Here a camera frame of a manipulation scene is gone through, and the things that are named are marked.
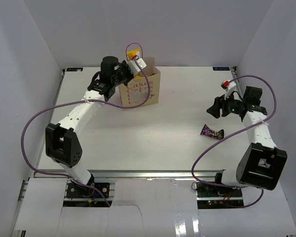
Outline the yellow snack bar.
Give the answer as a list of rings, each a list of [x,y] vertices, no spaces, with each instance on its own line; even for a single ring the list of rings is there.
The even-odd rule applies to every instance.
[[[134,58],[141,58],[141,49],[137,48],[134,50],[127,51],[126,56],[128,61],[133,60]]]

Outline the paper bag with pink handles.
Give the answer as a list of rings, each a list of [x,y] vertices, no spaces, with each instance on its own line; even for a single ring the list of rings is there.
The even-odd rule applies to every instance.
[[[150,95],[143,106],[157,104],[159,100],[159,90],[161,81],[161,72],[155,67],[154,57],[144,58],[147,67],[144,69],[150,84]],[[123,107],[130,108],[141,104],[148,95],[148,83],[146,78],[140,74],[132,79],[127,86],[119,85],[120,98]]]

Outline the purple chocolate pack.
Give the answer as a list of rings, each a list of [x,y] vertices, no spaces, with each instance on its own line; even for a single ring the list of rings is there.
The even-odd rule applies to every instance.
[[[222,140],[224,138],[224,130],[212,130],[208,125],[204,124],[200,135],[207,136],[216,140]]]

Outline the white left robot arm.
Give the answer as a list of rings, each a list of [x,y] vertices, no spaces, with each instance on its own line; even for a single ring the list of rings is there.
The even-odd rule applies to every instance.
[[[125,60],[114,56],[102,59],[101,70],[93,76],[82,102],[74,107],[57,124],[50,123],[45,129],[45,152],[54,162],[79,182],[77,191],[83,197],[94,193],[94,177],[83,167],[82,147],[78,134],[104,104],[91,99],[107,102],[120,84],[127,84],[136,75]]]

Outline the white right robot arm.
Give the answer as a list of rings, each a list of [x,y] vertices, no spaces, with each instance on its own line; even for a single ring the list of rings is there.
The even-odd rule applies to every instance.
[[[277,148],[271,138],[266,108],[260,105],[262,89],[246,87],[243,97],[235,99],[235,83],[223,87],[225,94],[215,98],[207,113],[215,118],[229,114],[240,116],[247,128],[249,147],[241,158],[236,170],[223,170],[215,175],[213,192],[226,196],[231,186],[251,186],[265,190],[274,190],[287,161],[286,151]]]

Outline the blue label right corner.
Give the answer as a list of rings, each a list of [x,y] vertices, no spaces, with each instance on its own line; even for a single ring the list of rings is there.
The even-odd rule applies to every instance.
[[[213,67],[214,71],[230,71],[229,67]]]

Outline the blue label corner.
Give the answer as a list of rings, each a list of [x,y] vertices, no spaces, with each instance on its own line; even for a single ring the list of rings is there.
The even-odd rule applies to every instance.
[[[66,68],[66,72],[82,72],[83,67],[68,67]]]
[[[214,71],[230,71],[229,67],[213,67]]]

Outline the blue label left corner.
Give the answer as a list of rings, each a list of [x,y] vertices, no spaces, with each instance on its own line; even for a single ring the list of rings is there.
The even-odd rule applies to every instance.
[[[66,72],[82,72],[83,67],[68,67],[66,68]]]

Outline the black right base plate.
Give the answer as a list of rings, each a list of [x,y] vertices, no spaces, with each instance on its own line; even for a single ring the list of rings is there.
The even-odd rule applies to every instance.
[[[191,188],[196,193],[197,207],[201,209],[230,209],[244,206],[239,189],[210,186],[194,181]]]

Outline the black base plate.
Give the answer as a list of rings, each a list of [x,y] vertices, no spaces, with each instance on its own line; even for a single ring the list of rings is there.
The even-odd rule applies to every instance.
[[[230,209],[244,206],[239,189],[210,186],[194,181],[191,188],[196,193],[197,207],[201,209]]]
[[[94,189],[68,183],[64,207],[109,207],[103,197]]]

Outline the aluminium front rail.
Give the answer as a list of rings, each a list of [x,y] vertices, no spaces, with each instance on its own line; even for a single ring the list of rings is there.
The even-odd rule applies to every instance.
[[[53,175],[44,175],[34,173],[34,177],[56,177],[55,173],[62,173],[62,170],[51,170]],[[212,180],[221,170],[198,170],[194,174],[202,180]],[[152,171],[152,170],[91,170],[90,173],[96,179],[121,179],[121,178],[137,178],[137,179],[194,179],[190,170],[181,171]]]

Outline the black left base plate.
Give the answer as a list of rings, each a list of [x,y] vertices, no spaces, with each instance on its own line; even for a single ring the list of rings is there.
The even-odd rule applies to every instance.
[[[68,183],[64,207],[109,207],[103,197],[94,189]]]

